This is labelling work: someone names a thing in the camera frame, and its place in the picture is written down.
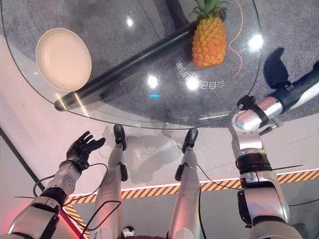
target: black wrist strap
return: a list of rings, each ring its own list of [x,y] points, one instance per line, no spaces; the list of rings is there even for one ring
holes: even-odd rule
[[[258,115],[258,117],[261,119],[261,124],[259,125],[259,128],[261,128],[268,124],[269,118],[265,114],[265,112],[261,108],[259,108],[258,105],[255,104],[255,102],[255,97],[245,95],[238,101],[237,106],[244,111],[252,110],[253,112],[255,112],[256,115]]]

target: robot leg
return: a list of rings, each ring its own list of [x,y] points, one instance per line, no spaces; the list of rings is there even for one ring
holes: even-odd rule
[[[184,157],[175,175],[175,179],[180,181],[180,188],[169,226],[168,239],[200,238],[198,203],[200,203],[201,188],[197,175],[197,159],[193,152],[197,135],[197,129],[190,129],[183,145]]]
[[[107,201],[121,201],[121,181],[128,179],[126,166],[123,164],[123,151],[126,149],[125,133],[121,125],[114,126],[114,135],[116,145],[112,150],[109,163],[108,173],[104,177],[100,187],[96,202],[95,210],[101,207],[95,216],[94,226],[98,226],[105,217],[110,214],[119,203]],[[93,238],[96,239],[120,239],[122,235],[122,207],[119,206],[109,217],[94,231]]]

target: gray carpet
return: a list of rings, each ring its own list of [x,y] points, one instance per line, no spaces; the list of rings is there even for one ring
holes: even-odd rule
[[[235,49],[243,49],[243,44],[247,43],[252,31],[258,33],[258,22],[252,1],[240,2],[244,9],[244,27],[238,41],[233,44]],[[302,3],[298,1],[294,4],[288,0],[255,2],[264,45],[261,68],[252,95],[260,100],[271,92],[264,81],[262,66],[266,57],[276,48],[286,49],[283,62],[292,82],[310,71],[312,64],[319,60],[317,41],[319,3],[316,0]],[[10,44],[19,48],[31,60],[34,60],[36,43],[45,31],[54,27],[66,27],[79,34],[91,53],[93,67],[91,79],[175,31],[163,0],[135,0],[130,4],[123,1],[100,0],[81,2],[81,4],[77,0],[68,2],[55,0],[41,4],[36,0],[28,2],[2,0],[2,4],[5,32]],[[191,0],[181,1],[184,12],[189,12],[193,7],[192,4]],[[195,19],[194,15],[185,15],[190,21]],[[134,16],[133,28],[124,29],[119,24],[126,21],[129,16]],[[239,19],[239,8],[235,1],[232,1],[226,20],[228,42],[237,33],[236,29],[240,26]],[[228,50],[225,63],[221,66],[196,70],[192,63],[187,62],[185,51],[180,49],[109,87],[102,102],[154,120],[188,125],[206,124],[211,120],[199,119],[233,109],[237,100],[250,92],[253,86],[259,64],[259,53],[242,51],[241,54],[243,70],[236,81],[222,89],[216,88],[214,92],[204,89],[189,92],[176,68],[176,62],[181,59],[185,68],[203,77],[203,81],[209,82],[211,75],[217,77],[214,81],[220,76],[227,80],[238,67],[238,59],[234,53]],[[149,74],[159,78],[160,87],[155,90],[150,90],[146,84]],[[160,100],[150,99],[149,94],[159,94]],[[98,105],[99,110],[103,111],[103,104]],[[317,112],[319,112],[318,98],[283,114],[281,118],[292,120]],[[228,119],[224,118],[211,124],[210,127],[227,125]]]

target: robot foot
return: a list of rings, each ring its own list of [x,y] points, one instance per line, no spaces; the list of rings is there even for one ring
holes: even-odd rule
[[[121,143],[123,151],[126,149],[126,142],[125,142],[125,132],[123,126],[120,124],[114,125],[114,137],[115,143]]]
[[[198,130],[196,128],[191,128],[188,132],[187,132],[187,135],[185,137],[185,141],[184,141],[184,144],[183,144],[183,147],[181,149],[181,151],[183,153],[186,152],[186,149],[187,147],[191,147],[193,148],[194,145],[195,145],[195,142],[196,142],[196,139],[197,139],[197,136],[198,136]]]

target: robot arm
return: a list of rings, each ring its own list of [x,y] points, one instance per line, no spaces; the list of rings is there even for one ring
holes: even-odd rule
[[[105,138],[98,141],[90,132],[84,133],[69,148],[63,161],[47,188],[15,218],[7,235],[0,239],[49,239],[52,237],[58,214],[66,198],[74,192],[75,183],[83,170],[89,167],[91,151],[100,148]]]
[[[289,206],[285,200],[276,174],[272,171],[261,141],[264,132],[259,128],[282,112],[294,109],[319,95],[319,64],[303,76],[290,89],[279,88],[259,104],[245,96],[238,103],[242,110],[236,113],[229,126],[236,166],[240,171],[243,190],[238,193],[238,206],[246,227],[252,228],[251,239],[292,238],[300,239],[299,233],[288,225]]]

